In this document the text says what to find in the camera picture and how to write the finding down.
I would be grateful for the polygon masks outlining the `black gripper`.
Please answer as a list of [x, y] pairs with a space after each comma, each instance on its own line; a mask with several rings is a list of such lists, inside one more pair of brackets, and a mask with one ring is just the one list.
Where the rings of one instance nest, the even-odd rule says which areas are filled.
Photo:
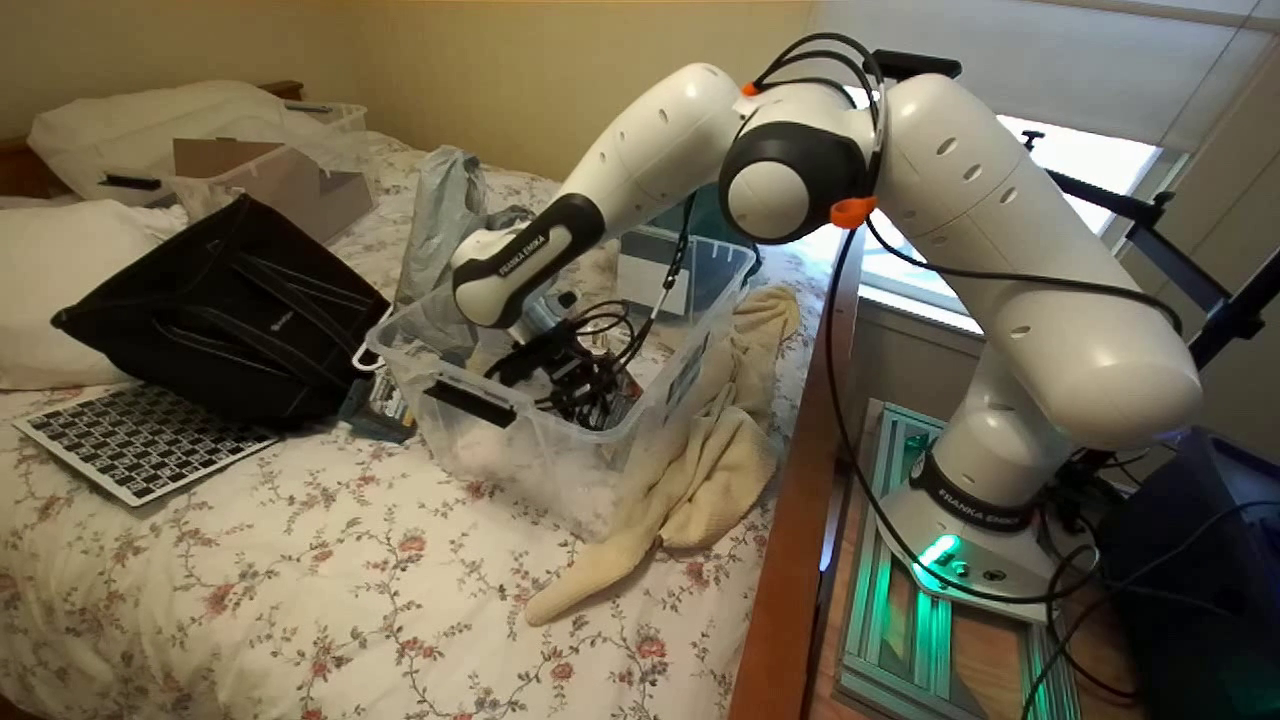
[[498, 380], [507, 389], [533, 378], [545, 378], [550, 398], [579, 398], [593, 389], [597, 364], [572, 330], [550, 330], [510, 348], [488, 370], [488, 380]]

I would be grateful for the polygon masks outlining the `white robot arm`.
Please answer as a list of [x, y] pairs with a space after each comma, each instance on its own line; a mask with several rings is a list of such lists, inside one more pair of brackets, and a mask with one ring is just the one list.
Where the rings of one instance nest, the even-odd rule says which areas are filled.
[[633, 102], [533, 222], [462, 242], [453, 302], [507, 330], [567, 261], [703, 184], [755, 243], [887, 215], [983, 330], [958, 410], [881, 521], [932, 594], [999, 614], [1041, 601], [1057, 573], [1041, 493], [1067, 453], [1136, 447], [1199, 410], [1175, 319], [993, 107], [935, 71], [847, 96], [689, 64]]

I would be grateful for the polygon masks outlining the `teal robot base stand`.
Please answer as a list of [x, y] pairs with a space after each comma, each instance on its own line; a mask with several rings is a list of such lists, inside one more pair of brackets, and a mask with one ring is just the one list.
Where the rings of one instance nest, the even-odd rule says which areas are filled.
[[892, 540], [865, 518], [850, 553], [850, 598], [836, 659], [836, 698], [885, 720], [1081, 720], [1084, 706], [1048, 632], [1010, 622], [1015, 707], [993, 714], [958, 681], [956, 629], [969, 614], [932, 581], [917, 581]]

